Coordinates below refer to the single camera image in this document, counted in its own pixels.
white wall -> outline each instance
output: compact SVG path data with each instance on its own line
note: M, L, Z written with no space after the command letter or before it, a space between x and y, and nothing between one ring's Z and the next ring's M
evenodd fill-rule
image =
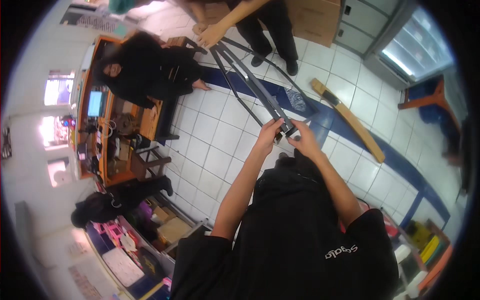
M75 203L93 192L95 187L92 179L86 179L53 188L47 161L68 156L70 163L76 164L75 153L70 147L46 151L39 131L44 116L70 114L68 106L43 105L48 72L73 69L80 77L79 69L87 48L99 34L106 34L94 29L60 25L70 3L69 0L59 0L25 45L10 76L6 95L8 103L2 118L2 126L10 127L12 139L12 157L2 161L1 180L5 195L2 200L8 204L14 222L14 203L27 203L40 260L55 258L65 251L62 241L69 242L63 237L72 229L70 215ZM76 84L72 99L78 97ZM48 261L42 263L51 266ZM68 273L72 263L61 259L45 271L46 280L57 299L83 299Z

hand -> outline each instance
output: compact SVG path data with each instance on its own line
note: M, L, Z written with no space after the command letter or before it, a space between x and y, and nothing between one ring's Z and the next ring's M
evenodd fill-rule
M196 35L200 35L202 34L203 31L205 31L206 29L208 28L208 24L205 24L205 23L198 23L198 24L195 24L192 28L192 31L193 33L195 33Z
M227 29L228 28L225 28L220 23L210 25L205 31L198 35L197 45L199 47L205 46L205 48L209 49L223 38L227 33Z
M315 139L313 131L311 131L310 128L308 128L307 124L305 124L304 122L300 122L297 120L290 121L293 125L295 125L295 127L298 128L301 138L299 141L288 138L288 143L297 148L303 155L313 160L315 156L322 153L320 147L317 144L317 140Z
M283 124L283 121L283 118L279 118L276 122L271 119L268 123L265 123L253 148L265 156L269 155L273 149L275 135L280 132L280 126Z

man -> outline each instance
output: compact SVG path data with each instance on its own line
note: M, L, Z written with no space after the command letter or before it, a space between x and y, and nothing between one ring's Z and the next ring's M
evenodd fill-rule
M211 0L187 0L198 19L198 45L210 48L215 45L233 25L237 25L241 36L252 49L263 57L272 52L272 46L265 37L258 22L267 27L280 57L287 63L287 72L295 76L298 72L298 54L292 34L292 23L288 18L287 7L283 0L226 0L230 13L214 25L207 25L205 3ZM253 57L252 66L258 67L262 60Z
M211 235L180 240L172 300L393 297L398 268L383 215L362 213L307 125L292 120L295 157L281 155L257 180L282 123L262 127Z

wooden stool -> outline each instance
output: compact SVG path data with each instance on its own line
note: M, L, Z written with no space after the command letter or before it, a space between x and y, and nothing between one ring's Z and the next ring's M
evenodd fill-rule
M139 180L139 181L146 181L146 180L150 180L150 179L153 179L153 178L158 178L158 177L161 177L163 176L162 175L162 169L163 169L163 165L164 164L167 164L169 162L172 161L172 158L171 157L162 157L155 149L159 148L158 146L155 147L155 148L152 148L152 149L148 149L148 150L145 150L145 151L141 151L141 152L133 152L132 153L132 162L130 164L130 171L132 171L132 173L135 175L135 177ZM140 154L142 153L147 153L147 157L146 159L144 160ZM152 160L152 161L148 161L148 158L150 157L150 153L153 154L157 159L156 160ZM158 170L158 173L155 174L150 168L152 167L156 167L156 166L160 166L159 170ZM146 173L150 172L150 174L152 174L152 177L150 178L146 178L145 175Z

sneaker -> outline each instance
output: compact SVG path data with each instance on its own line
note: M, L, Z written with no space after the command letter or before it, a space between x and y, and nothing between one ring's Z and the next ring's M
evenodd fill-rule
M299 65L297 64L296 60L287 61L287 72L290 76L297 75L298 71L299 71Z
M255 67L255 68L260 66L262 64L262 62L263 62L263 60L259 57L254 56L252 58L252 66Z

